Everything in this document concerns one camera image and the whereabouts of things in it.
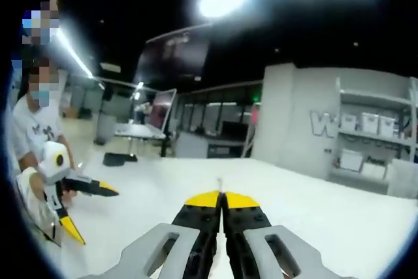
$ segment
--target monitor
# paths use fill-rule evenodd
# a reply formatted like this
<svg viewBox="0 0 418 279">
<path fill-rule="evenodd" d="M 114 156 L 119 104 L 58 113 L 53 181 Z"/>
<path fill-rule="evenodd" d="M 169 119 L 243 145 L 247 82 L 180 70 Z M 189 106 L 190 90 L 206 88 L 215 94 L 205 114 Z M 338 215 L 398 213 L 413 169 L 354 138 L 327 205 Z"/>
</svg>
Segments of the monitor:
<svg viewBox="0 0 418 279">
<path fill-rule="evenodd" d="M 134 82 L 200 80 L 209 49 L 210 25 L 180 29 L 146 42 Z"/>
<path fill-rule="evenodd" d="M 176 92 L 177 90 L 174 89 L 160 91 L 155 95 L 150 113 L 150 125 L 164 131 Z"/>
</svg>

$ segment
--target white t-shirt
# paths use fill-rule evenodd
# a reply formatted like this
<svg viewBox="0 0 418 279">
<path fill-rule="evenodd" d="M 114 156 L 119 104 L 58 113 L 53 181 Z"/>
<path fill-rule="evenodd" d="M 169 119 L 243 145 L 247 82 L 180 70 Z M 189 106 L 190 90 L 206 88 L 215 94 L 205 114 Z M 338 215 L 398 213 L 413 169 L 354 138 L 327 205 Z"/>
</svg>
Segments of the white t-shirt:
<svg viewBox="0 0 418 279">
<path fill-rule="evenodd" d="M 42 148 L 46 141 L 56 141 L 63 134 L 58 103 L 50 99 L 49 106 L 31 112 L 26 96 L 13 109 L 13 148 L 17 160 L 33 152 L 38 162 L 42 161 Z"/>
</svg>

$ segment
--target white wall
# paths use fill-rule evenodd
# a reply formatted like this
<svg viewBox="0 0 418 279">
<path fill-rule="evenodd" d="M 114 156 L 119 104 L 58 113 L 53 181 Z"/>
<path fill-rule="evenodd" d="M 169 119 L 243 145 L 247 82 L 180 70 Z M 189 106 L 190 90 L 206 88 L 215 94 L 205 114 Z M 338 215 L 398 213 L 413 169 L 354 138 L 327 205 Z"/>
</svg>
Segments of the white wall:
<svg viewBox="0 0 418 279">
<path fill-rule="evenodd" d="M 322 115 L 337 115 L 338 77 L 341 88 L 408 96 L 408 78 L 395 74 L 344 68 L 297 69 L 293 64 L 269 66 L 265 69 L 252 157 L 326 178 L 335 157 L 338 125 L 328 123 L 325 128 L 327 117 Z"/>
</svg>

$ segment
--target shelf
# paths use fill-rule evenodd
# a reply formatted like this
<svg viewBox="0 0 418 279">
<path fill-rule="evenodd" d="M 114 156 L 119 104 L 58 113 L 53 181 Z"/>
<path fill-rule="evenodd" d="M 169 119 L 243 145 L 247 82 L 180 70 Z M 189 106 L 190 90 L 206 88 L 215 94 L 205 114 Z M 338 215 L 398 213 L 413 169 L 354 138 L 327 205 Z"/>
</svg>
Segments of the shelf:
<svg viewBox="0 0 418 279">
<path fill-rule="evenodd" d="M 367 91 L 340 90 L 341 103 L 402 110 L 412 106 L 412 101 L 400 97 L 391 97 Z"/>
<path fill-rule="evenodd" d="M 366 181 L 366 182 L 372 182 L 372 183 L 376 183 L 376 184 L 382 184 L 382 185 L 385 185 L 385 186 L 389 185 L 389 183 L 387 181 L 385 181 L 384 179 L 368 178 L 367 176 L 363 176 L 359 172 L 355 172 L 355 171 L 351 171 L 351 170 L 347 170 L 347 169 L 341 169 L 341 168 L 333 167 L 331 169 L 330 175 L 339 176 L 339 177 L 343 177 L 343 178 L 349 178 L 349 179 L 355 179 L 355 180 L 361 180 L 361 181 Z"/>
<path fill-rule="evenodd" d="M 366 139 L 372 139 L 372 140 L 380 140 L 382 142 L 388 142 L 388 143 L 394 143 L 402 146 L 412 147 L 414 146 L 412 144 L 412 140 L 410 139 L 398 139 L 396 137 L 382 137 L 381 135 L 373 134 L 373 133 L 367 133 L 362 131 L 348 131 L 339 128 L 338 132 L 340 134 L 345 135 L 351 135 L 353 137 L 364 137 Z"/>
</svg>

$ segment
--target white table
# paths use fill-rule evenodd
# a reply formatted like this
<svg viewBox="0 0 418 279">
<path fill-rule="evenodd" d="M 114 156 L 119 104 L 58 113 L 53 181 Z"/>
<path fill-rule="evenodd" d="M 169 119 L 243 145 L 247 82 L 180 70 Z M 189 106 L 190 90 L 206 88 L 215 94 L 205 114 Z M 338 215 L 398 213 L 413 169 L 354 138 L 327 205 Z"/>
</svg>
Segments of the white table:
<svg viewBox="0 0 418 279">
<path fill-rule="evenodd" d="M 166 135 L 157 130 L 152 131 L 150 127 L 143 124 L 117 123 L 115 128 L 115 137 L 129 137 L 128 154 L 132 150 L 132 140 L 164 140 Z"/>
<path fill-rule="evenodd" d="M 253 159 L 145 159 L 105 167 L 96 153 L 85 174 L 117 188 L 113 198 L 79 195 L 69 210 L 87 244 L 64 237 L 68 278 L 100 274 L 121 251 L 160 222 L 171 223 L 185 200 L 219 189 L 253 197 L 272 225 L 284 225 L 321 252 L 340 276 L 375 279 L 408 240 L 414 200 L 397 199 L 311 178 Z M 212 278 L 232 278 L 225 243 L 218 243 Z"/>
</svg>

